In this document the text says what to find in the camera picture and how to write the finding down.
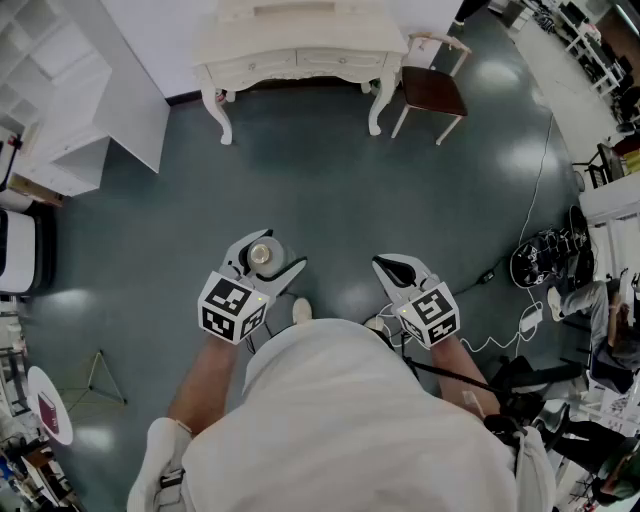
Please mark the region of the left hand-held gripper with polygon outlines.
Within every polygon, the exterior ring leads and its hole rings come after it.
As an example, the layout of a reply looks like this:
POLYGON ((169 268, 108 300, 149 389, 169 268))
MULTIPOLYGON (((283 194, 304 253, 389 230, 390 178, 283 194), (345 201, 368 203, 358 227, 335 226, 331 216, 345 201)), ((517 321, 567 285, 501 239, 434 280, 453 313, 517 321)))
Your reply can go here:
POLYGON ((250 233, 227 250, 218 271, 210 274, 198 298, 198 324, 232 345, 240 344, 266 318, 277 296, 305 269, 308 258, 287 263, 280 243, 255 243, 272 229, 250 233))

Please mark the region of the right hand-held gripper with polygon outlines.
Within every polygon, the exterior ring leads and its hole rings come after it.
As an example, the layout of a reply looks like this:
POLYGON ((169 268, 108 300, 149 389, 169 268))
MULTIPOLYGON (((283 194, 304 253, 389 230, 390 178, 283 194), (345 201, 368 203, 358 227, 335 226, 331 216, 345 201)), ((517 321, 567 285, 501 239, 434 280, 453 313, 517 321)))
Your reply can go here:
POLYGON ((447 284, 416 257, 381 254, 372 258, 372 267, 386 295, 395 302, 410 283, 421 283, 394 313, 402 329, 423 348, 431 349, 459 331, 459 308, 447 284))

